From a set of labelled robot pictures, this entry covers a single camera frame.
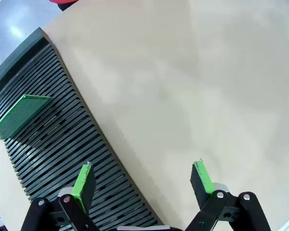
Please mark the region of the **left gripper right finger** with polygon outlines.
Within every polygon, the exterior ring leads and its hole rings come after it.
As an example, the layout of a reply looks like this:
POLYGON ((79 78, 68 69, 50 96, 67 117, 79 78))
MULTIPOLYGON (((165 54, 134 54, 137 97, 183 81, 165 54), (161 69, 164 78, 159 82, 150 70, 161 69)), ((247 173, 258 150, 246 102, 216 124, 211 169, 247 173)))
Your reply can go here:
POLYGON ((226 221, 234 231, 269 231, 271 228, 257 196, 242 192, 233 196, 217 188, 203 161, 192 164, 190 182, 200 211, 187 231, 212 231, 218 221, 226 221))

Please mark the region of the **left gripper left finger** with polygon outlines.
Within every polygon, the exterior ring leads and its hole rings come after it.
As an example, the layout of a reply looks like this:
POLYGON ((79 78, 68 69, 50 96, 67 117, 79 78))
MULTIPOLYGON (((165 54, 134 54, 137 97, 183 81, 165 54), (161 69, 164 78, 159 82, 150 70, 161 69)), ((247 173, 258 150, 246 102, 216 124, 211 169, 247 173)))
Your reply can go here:
POLYGON ((85 163, 73 187, 60 190, 53 201, 45 197, 32 200, 22 231, 58 231, 71 225, 75 231, 95 231, 97 226, 89 217, 96 180, 90 162, 85 163))

